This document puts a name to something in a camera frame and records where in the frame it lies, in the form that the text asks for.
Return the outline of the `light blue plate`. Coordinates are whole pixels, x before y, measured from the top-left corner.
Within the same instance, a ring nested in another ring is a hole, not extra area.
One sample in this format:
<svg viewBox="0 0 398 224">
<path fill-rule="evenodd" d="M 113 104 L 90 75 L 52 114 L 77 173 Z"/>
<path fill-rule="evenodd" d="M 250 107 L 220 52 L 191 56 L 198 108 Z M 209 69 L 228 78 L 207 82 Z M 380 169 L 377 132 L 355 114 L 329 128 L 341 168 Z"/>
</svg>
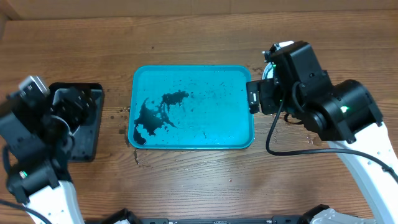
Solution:
<svg viewBox="0 0 398 224">
<path fill-rule="evenodd" d="M 263 71 L 262 79 L 273 79 L 274 77 L 274 64 L 268 63 Z"/>
</svg>

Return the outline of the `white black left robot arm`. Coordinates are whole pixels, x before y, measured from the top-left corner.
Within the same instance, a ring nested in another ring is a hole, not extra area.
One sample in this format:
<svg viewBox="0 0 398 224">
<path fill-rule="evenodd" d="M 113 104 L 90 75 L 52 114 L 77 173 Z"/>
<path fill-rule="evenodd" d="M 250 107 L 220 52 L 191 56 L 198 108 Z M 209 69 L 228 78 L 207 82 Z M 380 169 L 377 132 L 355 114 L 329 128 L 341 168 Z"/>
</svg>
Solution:
<svg viewBox="0 0 398 224">
<path fill-rule="evenodd" d="M 6 188 L 35 223 L 84 223 L 69 162 L 95 158 L 102 89 L 32 84 L 1 105 Z"/>
</svg>

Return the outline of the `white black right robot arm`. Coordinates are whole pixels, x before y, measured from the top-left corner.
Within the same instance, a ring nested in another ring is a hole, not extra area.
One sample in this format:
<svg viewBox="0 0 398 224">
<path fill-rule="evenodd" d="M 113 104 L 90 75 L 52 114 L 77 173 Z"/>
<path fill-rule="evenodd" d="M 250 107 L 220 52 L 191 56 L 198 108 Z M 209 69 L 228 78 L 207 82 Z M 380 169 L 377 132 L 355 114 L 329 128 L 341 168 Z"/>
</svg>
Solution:
<svg viewBox="0 0 398 224">
<path fill-rule="evenodd" d="M 274 44 L 264 52 L 261 80 L 246 85 L 251 113 L 293 118 L 328 144 L 368 203 L 372 223 L 397 222 L 397 156 L 381 110 L 356 80 L 332 84 L 312 46 Z"/>
</svg>

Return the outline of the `blue plastic tray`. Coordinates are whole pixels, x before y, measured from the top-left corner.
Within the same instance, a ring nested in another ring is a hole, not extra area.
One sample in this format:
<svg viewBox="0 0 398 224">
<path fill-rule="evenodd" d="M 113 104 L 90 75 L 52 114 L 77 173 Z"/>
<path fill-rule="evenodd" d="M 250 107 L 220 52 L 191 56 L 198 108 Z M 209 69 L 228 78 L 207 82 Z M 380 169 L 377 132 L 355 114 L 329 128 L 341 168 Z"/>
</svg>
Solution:
<svg viewBox="0 0 398 224">
<path fill-rule="evenodd" d="M 132 80 L 127 139 L 138 149 L 245 149 L 250 81 L 241 65 L 145 65 Z"/>
</svg>

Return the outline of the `black water basin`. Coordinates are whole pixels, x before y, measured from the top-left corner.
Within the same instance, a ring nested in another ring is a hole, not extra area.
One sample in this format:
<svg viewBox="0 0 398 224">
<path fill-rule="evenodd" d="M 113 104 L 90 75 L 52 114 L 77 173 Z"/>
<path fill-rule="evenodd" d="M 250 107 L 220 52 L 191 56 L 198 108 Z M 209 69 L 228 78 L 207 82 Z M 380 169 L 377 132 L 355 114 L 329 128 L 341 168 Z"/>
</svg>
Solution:
<svg viewBox="0 0 398 224">
<path fill-rule="evenodd" d="M 70 153 L 70 160 L 73 162 L 91 162 L 96 155 L 104 103 L 104 91 L 103 87 L 99 83 L 53 83 L 50 85 L 52 109 L 55 92 L 60 88 L 70 88 L 72 86 L 81 89 L 89 89 L 91 91 L 95 102 L 95 120 L 93 124 L 80 126 L 76 131 L 71 131 L 68 127 L 72 146 L 67 151 Z M 63 121 L 68 126 L 62 118 L 59 118 L 58 116 L 55 117 Z"/>
</svg>

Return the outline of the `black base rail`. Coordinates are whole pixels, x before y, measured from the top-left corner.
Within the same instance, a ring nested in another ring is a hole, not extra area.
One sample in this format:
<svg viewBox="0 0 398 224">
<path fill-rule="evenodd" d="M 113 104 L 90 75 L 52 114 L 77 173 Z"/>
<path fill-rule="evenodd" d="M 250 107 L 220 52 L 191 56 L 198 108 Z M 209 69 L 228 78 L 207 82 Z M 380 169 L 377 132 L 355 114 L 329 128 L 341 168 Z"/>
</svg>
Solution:
<svg viewBox="0 0 398 224">
<path fill-rule="evenodd" d="M 271 218 L 219 218 L 219 219 L 179 219 L 141 218 L 143 224 L 300 224 L 300 215 L 275 215 Z"/>
</svg>

